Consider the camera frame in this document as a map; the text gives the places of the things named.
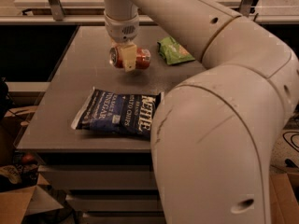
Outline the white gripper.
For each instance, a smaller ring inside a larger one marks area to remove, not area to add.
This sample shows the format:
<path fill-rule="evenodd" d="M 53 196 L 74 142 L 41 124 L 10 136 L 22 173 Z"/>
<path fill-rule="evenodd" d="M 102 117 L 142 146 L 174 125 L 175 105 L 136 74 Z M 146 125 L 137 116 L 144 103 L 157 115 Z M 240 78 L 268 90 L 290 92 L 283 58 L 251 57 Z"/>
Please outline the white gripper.
<path fill-rule="evenodd" d="M 115 43 L 126 43 L 135 39 L 139 31 L 138 15 L 126 21 L 114 20 L 106 13 L 104 15 L 107 33 Z M 135 70 L 136 52 L 136 44 L 121 46 L 122 65 L 126 72 Z"/>

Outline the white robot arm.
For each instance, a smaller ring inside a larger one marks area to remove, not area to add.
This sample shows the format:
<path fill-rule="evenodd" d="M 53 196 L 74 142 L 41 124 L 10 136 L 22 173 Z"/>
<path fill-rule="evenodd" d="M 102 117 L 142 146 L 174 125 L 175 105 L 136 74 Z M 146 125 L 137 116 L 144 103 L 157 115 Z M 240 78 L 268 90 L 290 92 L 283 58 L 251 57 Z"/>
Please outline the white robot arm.
<path fill-rule="evenodd" d="M 104 0 L 109 33 L 147 14 L 204 71 L 173 88 L 151 126 L 167 224 L 271 224 L 273 145 L 298 102 L 291 48 L 212 0 Z"/>

